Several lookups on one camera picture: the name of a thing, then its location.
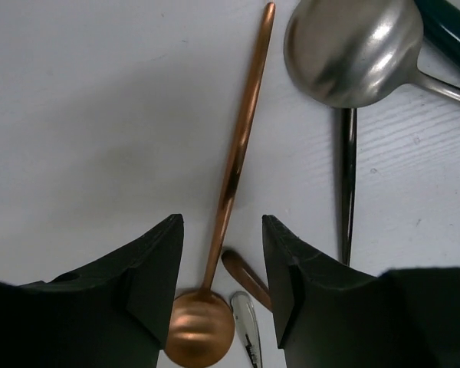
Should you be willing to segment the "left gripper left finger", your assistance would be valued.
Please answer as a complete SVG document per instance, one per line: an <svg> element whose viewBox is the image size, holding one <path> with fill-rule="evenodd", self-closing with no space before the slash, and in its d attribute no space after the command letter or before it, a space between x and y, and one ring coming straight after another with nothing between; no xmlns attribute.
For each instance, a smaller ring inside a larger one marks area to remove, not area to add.
<svg viewBox="0 0 460 368"><path fill-rule="evenodd" d="M173 214L50 282L0 282L0 367L155 367L183 239Z"/></svg>

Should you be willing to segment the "copper round spoon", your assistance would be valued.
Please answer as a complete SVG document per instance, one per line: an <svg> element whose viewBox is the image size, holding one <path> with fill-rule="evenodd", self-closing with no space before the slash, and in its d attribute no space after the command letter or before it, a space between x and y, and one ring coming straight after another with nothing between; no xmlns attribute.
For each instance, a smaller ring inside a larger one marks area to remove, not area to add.
<svg viewBox="0 0 460 368"><path fill-rule="evenodd" d="M164 352L180 367L212 366L227 354L233 343L235 322L232 310L220 294L212 291L212 282L242 174L268 55L275 11L275 3L268 2L261 16L245 89L238 108L232 144L225 164L209 255L201 286L180 294L173 301Z"/></svg>

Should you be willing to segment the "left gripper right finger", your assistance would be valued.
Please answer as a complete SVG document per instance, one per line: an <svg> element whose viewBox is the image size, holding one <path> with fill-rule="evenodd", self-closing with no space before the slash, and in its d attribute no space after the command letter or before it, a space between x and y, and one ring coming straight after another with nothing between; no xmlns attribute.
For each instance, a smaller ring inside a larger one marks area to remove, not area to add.
<svg viewBox="0 0 460 368"><path fill-rule="evenodd" d="M460 367L460 268L354 270L273 215L262 241L289 367Z"/></svg>

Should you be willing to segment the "copper small fork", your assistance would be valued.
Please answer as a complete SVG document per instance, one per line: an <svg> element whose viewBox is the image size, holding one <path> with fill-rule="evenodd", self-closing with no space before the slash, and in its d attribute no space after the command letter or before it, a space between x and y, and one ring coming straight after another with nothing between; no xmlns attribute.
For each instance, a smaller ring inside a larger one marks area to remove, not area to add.
<svg viewBox="0 0 460 368"><path fill-rule="evenodd" d="M224 250L221 256L226 271L261 305L272 311L268 286L259 278L243 257L232 249Z"/></svg>

